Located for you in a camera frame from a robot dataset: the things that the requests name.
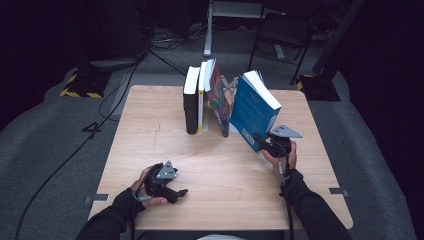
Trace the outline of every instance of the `chair leg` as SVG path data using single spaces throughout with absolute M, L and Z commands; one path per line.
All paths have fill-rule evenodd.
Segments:
M 292 78 L 292 80 L 291 80 L 291 82 L 290 82 L 290 85 L 293 85 L 294 81 L 296 81 L 297 74 L 299 73 L 300 66 L 302 65 L 303 58 L 305 58 L 305 55 L 306 55 L 306 51 L 307 51 L 307 50 L 308 50 L 308 47 L 306 46 L 306 47 L 303 49 L 302 56 L 300 57 L 299 63 L 297 64 L 296 71 L 294 72 L 294 75 L 293 75 L 293 78 Z
M 252 67 L 253 55 L 255 55 L 255 51 L 258 48 L 258 44 L 259 44 L 258 34 L 259 33 L 256 33 L 256 36 L 255 36 L 255 41 L 253 43 L 252 52 L 250 53 L 249 66 L 247 67 L 247 71 L 250 71 Z

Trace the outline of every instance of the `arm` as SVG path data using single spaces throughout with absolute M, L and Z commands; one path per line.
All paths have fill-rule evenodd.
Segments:
M 120 239 L 120 233 L 126 231 L 127 223 L 133 221 L 139 212 L 148 206 L 166 203 L 166 198 L 162 197 L 155 197 L 143 203 L 134 198 L 132 192 L 138 188 L 148 170 L 149 168 L 143 170 L 140 178 L 130 188 L 116 196 L 111 206 L 94 215 L 76 239 Z
M 296 170 L 296 147 L 296 143 L 292 141 L 289 155 L 290 179 L 286 182 L 286 196 L 309 239 L 351 239 L 325 200 L 306 186 L 303 175 Z M 265 150 L 261 150 L 261 153 L 272 164 L 274 172 L 280 178 L 279 163 L 283 161 L 282 165 L 285 166 L 286 158 L 274 158 Z

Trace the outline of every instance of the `blue book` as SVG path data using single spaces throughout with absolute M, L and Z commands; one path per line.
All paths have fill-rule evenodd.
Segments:
M 255 137 L 267 136 L 280 109 L 281 104 L 265 87 L 259 72 L 239 77 L 230 122 L 255 152 L 260 150 Z

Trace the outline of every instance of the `black book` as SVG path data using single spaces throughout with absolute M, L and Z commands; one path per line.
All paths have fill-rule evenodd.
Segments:
M 198 123 L 198 90 L 200 67 L 189 67 L 183 89 L 183 105 L 185 112 L 186 129 L 188 134 L 197 132 Z

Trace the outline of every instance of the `cable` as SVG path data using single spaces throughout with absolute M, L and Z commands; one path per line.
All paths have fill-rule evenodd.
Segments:
M 185 73 L 185 72 L 186 72 L 186 70 L 184 70 L 182 67 L 177 66 L 177 65 L 175 65 L 174 63 L 172 63 L 171 61 L 169 61 L 169 60 L 167 60 L 167 59 L 164 59 L 164 58 L 162 58 L 162 57 L 158 56 L 158 55 L 157 55 L 155 52 L 153 52 L 152 50 L 149 50 L 149 52 L 150 52 L 151 54 L 153 54 L 155 57 L 157 57 L 157 58 L 159 58 L 160 60 L 162 60 L 164 63 L 168 64 L 170 67 L 172 67 L 173 69 L 175 69 L 177 72 L 181 73 L 181 75 L 183 75 L 183 76 L 186 76 L 186 75 L 187 75 L 187 73 Z
M 99 114 L 100 114 L 100 116 L 102 116 L 103 118 L 106 118 L 106 119 L 109 119 L 109 120 L 111 120 L 111 121 L 114 121 L 114 122 L 119 122 L 119 120 L 116 120 L 116 119 L 113 119 L 113 118 L 110 118 L 110 117 L 108 117 L 108 116 L 106 116 L 106 115 L 103 115 L 103 113 L 101 112 L 101 108 L 102 108 L 102 106 L 103 106 L 103 103 L 105 103 L 105 101 L 106 101 L 106 99 L 108 99 L 110 96 L 112 96 L 112 94 L 114 93 L 114 92 L 116 92 L 122 85 L 124 85 L 124 83 L 127 81 L 127 75 L 128 75 L 128 73 L 131 71 L 131 68 L 130 69 L 128 69 L 128 71 L 127 71 L 127 73 L 125 74 L 125 78 L 124 78 L 124 81 L 122 81 L 122 83 L 120 83 L 111 93 L 109 93 L 104 99 L 103 99 L 103 101 L 100 103 L 100 106 L 99 106 L 99 109 L 98 109 L 98 111 L 99 111 Z
M 97 27 L 96 23 L 94 22 L 93 18 L 91 17 L 90 13 L 88 12 L 88 10 L 85 8 L 84 4 L 82 3 L 81 0 L 78 0 L 78 2 L 80 3 L 82 9 L 84 10 L 85 14 L 87 15 L 88 19 L 90 20 L 91 24 L 93 25 L 94 29 L 96 30 L 97 34 L 99 35 L 100 39 L 103 41 L 103 43 L 109 48 L 109 50 L 111 50 L 113 53 L 117 54 L 118 56 L 121 57 L 135 57 L 137 58 L 139 55 L 141 55 L 143 51 L 141 51 L 138 54 L 134 54 L 134 55 L 126 55 L 126 54 L 122 54 L 121 52 L 115 50 L 107 41 L 106 39 L 103 37 L 102 33 L 100 32 L 99 28 Z
M 283 188 L 284 188 L 283 197 L 284 197 L 284 200 L 286 201 L 287 216 L 289 218 L 290 240 L 293 240 L 294 239 L 293 216 L 292 216 L 292 213 L 291 213 L 291 207 L 290 207 L 289 199 L 287 198 L 287 180 L 290 179 L 290 163 L 289 163 L 289 154 L 290 153 L 287 153 L 286 149 L 283 146 L 281 146 L 281 144 L 278 141 L 272 141 L 272 144 L 277 145 L 278 148 L 280 148 L 284 152 L 283 154 L 286 157 L 286 166 L 285 166 L 285 169 L 284 169 L 284 178 L 285 179 L 284 179 L 284 185 L 283 185 Z
M 135 69 L 138 67 L 138 65 L 140 64 L 141 61 L 139 61 L 136 66 L 133 68 L 129 81 L 127 83 L 127 86 L 124 90 L 124 93 L 128 90 L 128 87 L 130 85 L 131 82 L 131 78 L 134 74 Z M 41 190 L 43 190 L 43 188 L 47 185 L 47 183 L 54 177 L 54 175 L 63 167 L 65 166 L 66 163 L 68 163 L 72 157 L 75 156 L 75 154 L 77 154 L 79 152 L 79 150 L 82 149 L 82 147 L 93 137 L 93 135 L 100 129 L 100 127 L 103 126 L 103 124 L 105 124 L 105 122 L 109 119 L 109 117 L 115 112 L 115 110 L 118 108 L 119 104 L 121 103 L 121 101 L 123 100 L 125 94 L 122 94 L 121 99 L 119 100 L 118 104 L 113 108 L 113 110 L 109 113 L 109 115 L 107 116 L 107 118 L 105 118 L 95 129 L 94 131 L 90 134 L 90 136 L 88 136 L 76 149 L 74 152 L 72 152 L 72 154 L 62 163 L 60 164 L 60 166 L 58 168 L 56 168 L 56 170 L 50 174 L 50 176 L 43 182 L 43 184 L 37 189 L 37 191 L 34 193 L 34 195 L 31 197 L 30 201 L 28 202 L 28 204 L 26 205 L 24 211 L 21 214 L 21 217 L 19 219 L 18 225 L 16 227 L 16 233 L 15 233 L 15 240 L 18 240 L 19 238 L 19 232 L 21 230 L 22 227 L 22 223 L 23 220 L 25 218 L 25 215 L 29 209 L 29 207 L 31 206 L 32 202 L 35 200 L 35 198 L 37 197 L 37 195 L 41 192 Z

